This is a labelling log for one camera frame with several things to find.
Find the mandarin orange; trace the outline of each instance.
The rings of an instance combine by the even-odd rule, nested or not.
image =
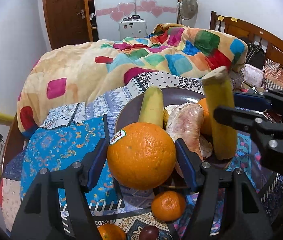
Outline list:
[[[126,240],[126,233],[115,224],[104,224],[99,226],[98,231],[103,240]]]
[[[159,193],[152,202],[153,215],[161,221],[172,221],[180,218],[185,208],[185,198],[175,191]]]
[[[107,162],[113,177],[121,184],[148,190],[164,183],[176,163],[172,138],[152,123],[132,123],[111,139]]]
[[[212,135],[212,123],[211,123],[209,112],[208,112],[206,98],[199,100],[198,104],[201,105],[204,109],[204,122],[202,126],[200,127],[200,133]]]

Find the pillow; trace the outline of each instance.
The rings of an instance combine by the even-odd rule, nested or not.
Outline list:
[[[267,59],[263,71],[268,88],[283,90],[283,65]]]
[[[258,69],[250,64],[245,64],[245,67],[242,69],[245,80],[254,84],[255,87],[262,86],[262,80],[264,72],[261,69]]]

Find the wooden door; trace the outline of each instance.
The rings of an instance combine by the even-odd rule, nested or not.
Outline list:
[[[52,49],[89,41],[84,6],[84,0],[43,0]]]

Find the blue gripper pad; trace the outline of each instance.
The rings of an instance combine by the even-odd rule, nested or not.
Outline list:
[[[175,148],[176,148],[176,153],[177,153],[177,161],[178,164],[183,172],[183,176],[186,182],[186,185],[193,191],[197,192],[198,191],[198,185],[196,182],[196,172],[193,168],[193,165],[191,164],[186,151],[188,150],[188,147],[186,146],[185,142],[183,139],[177,139],[175,141]]]
[[[235,106],[239,108],[251,109],[263,112],[266,109],[271,109],[271,103],[266,98],[260,95],[252,95],[247,93],[234,93]]]
[[[100,140],[94,151],[97,151],[96,157],[88,172],[87,188],[92,190],[99,180],[100,173],[104,167],[107,158],[108,142],[107,140]]]

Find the patterned bedsheet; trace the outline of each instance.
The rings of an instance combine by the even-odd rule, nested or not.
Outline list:
[[[135,67],[201,78],[222,65],[238,72],[246,53],[247,45],[234,36],[176,24],[158,25],[149,38],[67,45],[44,54],[27,77],[17,102],[18,126],[30,138],[50,109],[89,104],[124,86]]]
[[[115,122],[121,109],[150,85],[159,87],[181,87],[203,93],[200,79],[183,78],[166,72],[141,73],[126,86],[108,91],[95,101],[57,107],[49,114],[39,129],[32,135],[27,148],[6,167],[0,184],[0,200],[8,231],[11,230],[20,202],[29,185],[42,167],[51,171],[64,169],[74,161],[80,161],[86,152],[92,151],[100,138],[111,138]],[[238,133],[238,146],[228,170],[244,169],[258,192],[272,172],[261,167],[260,154],[246,133]],[[142,228],[155,225],[160,229],[160,240],[181,239],[196,204],[198,193],[181,190],[186,196],[187,208],[176,221],[163,223],[155,220],[151,213],[154,193],[164,190],[138,191],[120,185],[109,172],[107,162],[98,185],[86,194],[96,225],[115,223],[127,233],[128,239],[138,239]],[[218,203],[211,235],[218,234],[224,190],[219,190]],[[72,235],[67,200],[59,190],[60,211],[64,230]]]

